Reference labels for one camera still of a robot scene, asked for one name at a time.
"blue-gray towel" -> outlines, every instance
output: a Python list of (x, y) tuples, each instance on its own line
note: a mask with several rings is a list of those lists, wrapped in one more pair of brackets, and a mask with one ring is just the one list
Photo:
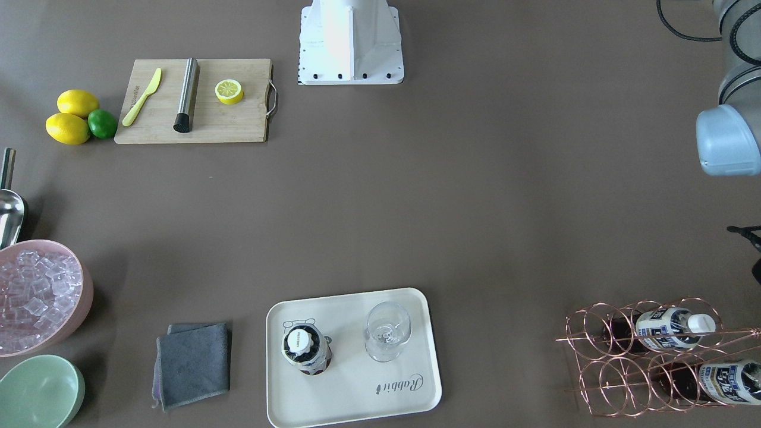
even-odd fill
[(226, 324), (172, 324), (156, 348), (153, 398), (164, 411), (229, 391)]

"scoop handle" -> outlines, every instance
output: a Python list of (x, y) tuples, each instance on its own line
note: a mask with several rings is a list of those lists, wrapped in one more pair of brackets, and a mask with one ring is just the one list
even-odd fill
[(13, 165), (16, 163), (16, 149), (6, 148), (2, 154), (2, 171), (0, 171), (0, 189), (10, 189), (13, 178)]

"bottle rack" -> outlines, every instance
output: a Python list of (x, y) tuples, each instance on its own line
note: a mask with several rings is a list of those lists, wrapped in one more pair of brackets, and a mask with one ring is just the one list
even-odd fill
[[(669, 307), (711, 315), (716, 321), (716, 331), (698, 334), (701, 340), (691, 350), (630, 353), (635, 340), (643, 338), (635, 334), (632, 316)], [(614, 318), (628, 321), (631, 337), (611, 339), (610, 322)], [(705, 400), (696, 369), (703, 363), (747, 357), (745, 353), (761, 347), (761, 328), (724, 328), (719, 313), (696, 297), (665, 304), (646, 300), (623, 307), (599, 302), (566, 317), (565, 336), (557, 341), (567, 343), (573, 350), (578, 384), (569, 391), (581, 394), (592, 415), (637, 417), (649, 411), (732, 407)], [(685, 388), (684, 382), (694, 382), (693, 388)]]

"mint green bowl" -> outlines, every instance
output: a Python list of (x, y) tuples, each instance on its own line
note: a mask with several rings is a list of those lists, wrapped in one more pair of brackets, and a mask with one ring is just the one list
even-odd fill
[(61, 428), (83, 397), (84, 379), (73, 364), (60, 356), (33, 356), (0, 379), (0, 426)]

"bottle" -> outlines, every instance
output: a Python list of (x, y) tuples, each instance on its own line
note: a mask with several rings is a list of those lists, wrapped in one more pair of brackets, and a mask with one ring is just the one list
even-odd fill
[(281, 353), (305, 375), (319, 375), (330, 365), (330, 338), (313, 324), (296, 324), (283, 335)]
[(750, 359), (735, 363), (702, 364), (693, 369), (685, 363), (664, 367), (655, 380), (672, 397), (724, 404), (761, 404), (761, 364)]
[(607, 328), (603, 329), (603, 339), (605, 341), (611, 340), (610, 352), (611, 353), (623, 353), (629, 350), (630, 353), (643, 354), (647, 353), (649, 349), (645, 347), (639, 340), (632, 342), (632, 326), (637, 323), (642, 313), (637, 311), (631, 315), (631, 323), (628, 317), (618, 317), (610, 320)]
[[(642, 314), (635, 323), (635, 330), (651, 350), (690, 350), (698, 345), (700, 336), (689, 334), (712, 333), (716, 331), (716, 322), (709, 315), (692, 314), (685, 308), (660, 308)], [(682, 333), (683, 336), (657, 337)]]

